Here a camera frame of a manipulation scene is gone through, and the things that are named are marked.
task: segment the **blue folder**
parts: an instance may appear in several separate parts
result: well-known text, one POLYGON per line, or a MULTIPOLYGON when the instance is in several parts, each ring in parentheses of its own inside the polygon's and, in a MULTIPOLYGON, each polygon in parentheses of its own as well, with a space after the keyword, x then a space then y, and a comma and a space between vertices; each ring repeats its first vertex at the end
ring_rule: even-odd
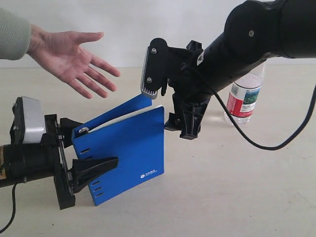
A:
POLYGON ((91 131, 151 105, 151 99, 141 94, 74 129, 78 159, 118 157, 117 168, 88 185, 95 205, 164 173, 164 108, 153 108, 83 136, 79 130, 87 127, 91 131))

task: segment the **plastic bottle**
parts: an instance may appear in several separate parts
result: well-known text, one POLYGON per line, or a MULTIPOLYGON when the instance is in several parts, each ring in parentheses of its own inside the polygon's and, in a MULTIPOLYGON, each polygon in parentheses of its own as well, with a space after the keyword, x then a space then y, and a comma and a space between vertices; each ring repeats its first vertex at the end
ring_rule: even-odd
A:
MULTIPOLYGON (((227 109, 237 124, 250 122, 264 80, 265 68, 266 64, 263 63, 233 83, 227 109)), ((224 118, 232 124, 225 112, 224 118)))

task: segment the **green sleeve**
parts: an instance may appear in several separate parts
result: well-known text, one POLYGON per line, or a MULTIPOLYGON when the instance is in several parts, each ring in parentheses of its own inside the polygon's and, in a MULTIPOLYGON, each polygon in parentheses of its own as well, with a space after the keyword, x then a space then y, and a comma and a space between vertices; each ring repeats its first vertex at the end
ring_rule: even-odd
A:
POLYGON ((21 59, 26 54, 30 41, 31 24, 0 8, 0 59, 21 59))

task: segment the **black robotic arm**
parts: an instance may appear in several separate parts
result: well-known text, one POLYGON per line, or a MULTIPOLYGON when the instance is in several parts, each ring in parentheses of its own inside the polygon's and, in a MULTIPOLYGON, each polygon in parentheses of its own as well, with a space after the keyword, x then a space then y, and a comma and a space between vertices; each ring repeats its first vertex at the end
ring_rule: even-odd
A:
POLYGON ((186 49, 154 39, 145 58, 141 91, 156 99, 174 89, 174 114, 167 130, 195 139, 210 98, 274 57, 316 57, 316 1, 247 0, 228 16, 224 32, 206 49, 191 41, 186 49))

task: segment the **human hand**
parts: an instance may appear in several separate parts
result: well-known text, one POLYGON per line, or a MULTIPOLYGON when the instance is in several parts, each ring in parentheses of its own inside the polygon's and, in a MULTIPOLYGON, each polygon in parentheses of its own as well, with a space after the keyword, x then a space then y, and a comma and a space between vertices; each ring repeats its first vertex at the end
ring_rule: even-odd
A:
POLYGON ((120 72, 106 61, 98 58, 80 44, 98 41, 103 33, 60 32, 48 33, 39 27, 32 26, 32 38, 29 54, 43 69, 71 86, 82 96, 90 99, 92 95, 78 82, 106 98, 108 93, 94 81, 110 91, 116 86, 103 74, 92 68, 98 67, 109 74, 119 77, 120 72))

